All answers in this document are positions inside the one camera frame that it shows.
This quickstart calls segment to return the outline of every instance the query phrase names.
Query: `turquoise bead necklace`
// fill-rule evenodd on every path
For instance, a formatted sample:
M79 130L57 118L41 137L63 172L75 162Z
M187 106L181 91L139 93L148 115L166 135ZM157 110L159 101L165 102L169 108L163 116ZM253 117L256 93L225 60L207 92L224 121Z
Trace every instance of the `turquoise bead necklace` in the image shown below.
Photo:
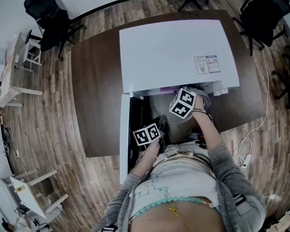
M161 200L158 200L157 202L153 202L149 205L146 205L144 208L140 209L138 212L136 212L134 214L134 216L132 216L130 218L130 222L135 219L136 217L139 217L142 213L144 213L145 211L148 211L149 209L155 207L155 206L158 206L158 205L161 205L162 203L170 203L170 202L177 202L177 201L181 201L181 202L191 202L191 203L197 203L197 204L206 204L208 205L209 207L214 207L214 204L213 203L207 203L201 199L197 199L195 197L174 197L174 198L164 198L164 199L161 199Z

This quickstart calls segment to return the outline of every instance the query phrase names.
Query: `ar tag cube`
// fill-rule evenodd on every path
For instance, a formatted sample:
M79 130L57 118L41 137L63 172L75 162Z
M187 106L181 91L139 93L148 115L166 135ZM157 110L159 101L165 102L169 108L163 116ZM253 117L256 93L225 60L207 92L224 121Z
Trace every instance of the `ar tag cube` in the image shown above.
M181 88L170 104L170 113L186 118L194 107L196 93Z
M155 123L134 131L133 135L138 146L149 144L157 138L161 137L158 127Z

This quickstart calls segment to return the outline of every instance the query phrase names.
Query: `gray cardigan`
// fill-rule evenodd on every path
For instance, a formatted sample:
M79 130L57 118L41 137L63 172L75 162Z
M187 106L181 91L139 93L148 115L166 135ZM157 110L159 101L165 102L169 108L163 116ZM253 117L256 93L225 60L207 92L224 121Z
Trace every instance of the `gray cardigan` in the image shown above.
M220 214L226 232L259 231L266 214L262 197L235 165L224 143L209 150L208 156L216 176ZM112 224L118 226L118 232L128 232L134 199L134 195L129 195L147 180L148 173L143 178L128 175L118 195L109 202L104 216L92 232L99 232Z

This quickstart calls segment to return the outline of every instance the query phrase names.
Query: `yellow sticker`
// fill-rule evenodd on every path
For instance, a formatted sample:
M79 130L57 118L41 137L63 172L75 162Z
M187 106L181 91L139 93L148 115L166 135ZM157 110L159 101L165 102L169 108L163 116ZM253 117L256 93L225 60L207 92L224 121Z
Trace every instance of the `yellow sticker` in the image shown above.
M26 189L25 186L21 186L21 187L16 188L16 192L21 192L25 189Z

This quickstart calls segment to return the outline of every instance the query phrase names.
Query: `floor plank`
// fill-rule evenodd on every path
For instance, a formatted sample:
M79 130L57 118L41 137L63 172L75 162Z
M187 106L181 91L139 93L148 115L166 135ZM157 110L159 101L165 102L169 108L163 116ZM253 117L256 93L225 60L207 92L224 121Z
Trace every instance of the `floor plank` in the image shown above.
M204 9L224 9L231 16L239 16L244 0L211 0ZM80 42L105 30L142 18L175 12L181 0L130 0L90 14L75 25L85 24L87 30L79 31L74 41ZM195 10L189 4L186 10ZM276 31L282 29L279 23ZM272 47L263 50L269 73L288 68L281 54L290 39L281 37ZM119 188L119 157L86 158L74 107L71 76L71 45L64 49L64 61L56 59L57 49L42 55L43 66L34 73L18 70L15 84L20 87L42 90L42 96L20 94L17 101L23 107L6 107L6 124L11 129L11 163L16 173L39 168L42 174L58 169L51 178L55 193L68 193L63 203L63 213L52 222L55 231L90 231L103 215L108 201ZM266 107L267 75L262 53L255 46L253 59L258 73L264 107ZM253 147L253 162L247 176L263 195L275 194L276 200L265 198L267 215L280 217L290 207L290 110L285 109L285 99L274 100L281 91L281 83L270 75L269 108L267 120L249 138ZM238 145L243 136L256 128L263 118L222 134L229 150ZM19 149L20 159L15 151ZM244 141L241 153L249 150Z

